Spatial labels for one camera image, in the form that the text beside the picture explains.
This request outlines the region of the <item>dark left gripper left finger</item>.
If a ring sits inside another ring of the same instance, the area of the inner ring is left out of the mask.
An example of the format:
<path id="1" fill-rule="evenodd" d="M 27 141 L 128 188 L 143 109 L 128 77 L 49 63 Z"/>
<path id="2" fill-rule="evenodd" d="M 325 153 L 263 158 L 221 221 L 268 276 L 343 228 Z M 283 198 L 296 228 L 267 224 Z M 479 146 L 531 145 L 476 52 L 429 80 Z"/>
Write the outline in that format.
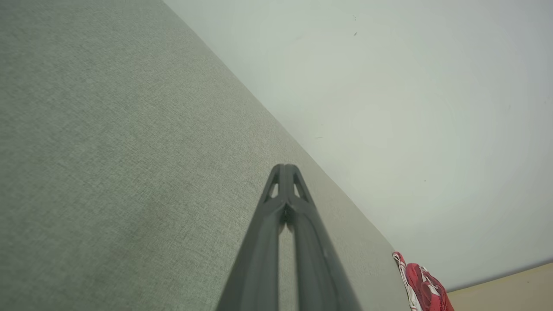
<path id="1" fill-rule="evenodd" d="M 279 232 L 284 213 L 279 187 L 283 165 L 275 165 L 244 236 L 216 307 L 218 311 L 279 309 Z"/>

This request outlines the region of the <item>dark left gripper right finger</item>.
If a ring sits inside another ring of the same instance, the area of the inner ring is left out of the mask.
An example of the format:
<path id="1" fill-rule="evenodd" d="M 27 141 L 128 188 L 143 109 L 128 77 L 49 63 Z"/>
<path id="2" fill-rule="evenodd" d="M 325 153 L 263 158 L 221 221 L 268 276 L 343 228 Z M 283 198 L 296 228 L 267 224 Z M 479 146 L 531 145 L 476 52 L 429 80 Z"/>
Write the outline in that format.
<path id="1" fill-rule="evenodd" d="M 288 224 L 296 246 L 301 311 L 360 311 L 361 305 L 296 165 L 285 165 Z"/>

